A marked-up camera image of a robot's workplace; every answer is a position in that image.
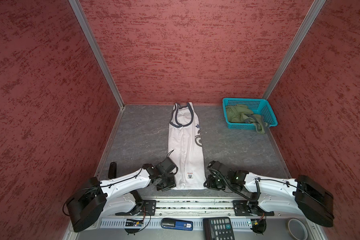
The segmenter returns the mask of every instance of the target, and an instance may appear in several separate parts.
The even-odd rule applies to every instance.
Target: black calculator
[[[205,240],[235,240],[229,217],[203,219]]]

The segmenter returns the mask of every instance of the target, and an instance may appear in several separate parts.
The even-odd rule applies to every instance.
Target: red textured wall panel
[[[360,240],[360,1],[327,0],[269,102],[292,176],[334,195],[330,239]]]
[[[0,240],[61,239],[117,111],[68,1],[0,1]]]
[[[312,0],[82,0],[125,103],[260,98]]]

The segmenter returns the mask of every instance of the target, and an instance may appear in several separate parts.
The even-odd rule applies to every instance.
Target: basket
[[[271,105],[265,99],[257,98],[223,98],[223,109],[225,121],[228,124],[228,128],[231,129],[256,129],[255,126],[251,123],[232,123],[228,122],[227,112],[225,106],[236,105],[236,104],[245,104],[249,109],[253,111],[254,114],[260,114],[264,117],[264,122],[269,123],[270,127],[277,126],[276,116],[273,113]]]

